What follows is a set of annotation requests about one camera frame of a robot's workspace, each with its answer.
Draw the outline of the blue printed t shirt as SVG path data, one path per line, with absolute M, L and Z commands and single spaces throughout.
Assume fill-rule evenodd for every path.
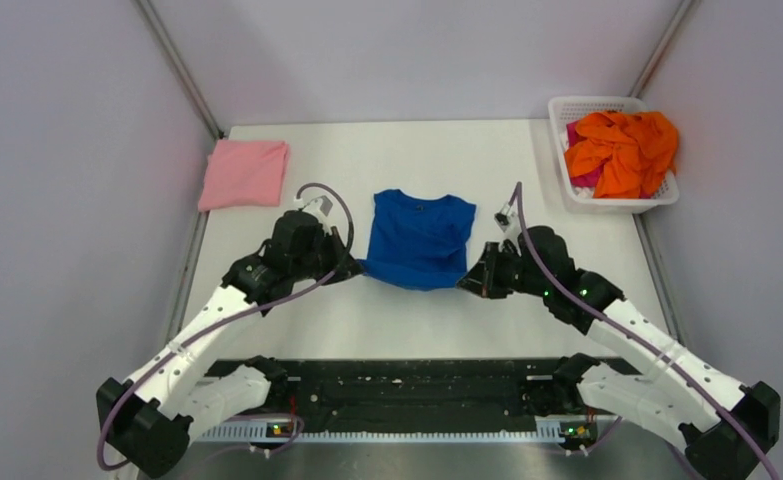
M 376 193 L 365 274 L 415 291 L 450 289 L 467 272 L 477 206 L 445 195 L 422 199 L 399 189 Z

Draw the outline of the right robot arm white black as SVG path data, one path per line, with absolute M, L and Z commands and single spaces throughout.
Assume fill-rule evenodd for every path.
M 505 214 L 504 234 L 485 244 L 458 288 L 486 299 L 523 294 L 549 315 L 626 361 L 624 374 L 576 353 L 562 360 L 551 398 L 567 412 L 613 413 L 663 439 L 704 479 L 747 479 L 758 467 L 779 476 L 768 458 L 779 440 L 781 397 L 701 359 L 654 325 L 604 276 L 576 267 L 565 241 L 548 226 L 527 229 Z

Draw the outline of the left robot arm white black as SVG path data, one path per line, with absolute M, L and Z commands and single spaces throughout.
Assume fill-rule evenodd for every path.
M 355 226 L 332 225 L 327 211 L 303 206 L 275 222 L 259 249 L 235 260 L 199 312 L 142 367 L 122 380 L 108 378 L 96 392 L 96 460 L 105 472 L 133 466 L 160 478 L 183 459 L 203 433 L 258 407 L 275 413 L 287 386 L 252 358 L 208 385 L 200 382 L 246 330 L 273 308 L 360 274 L 351 254 Z

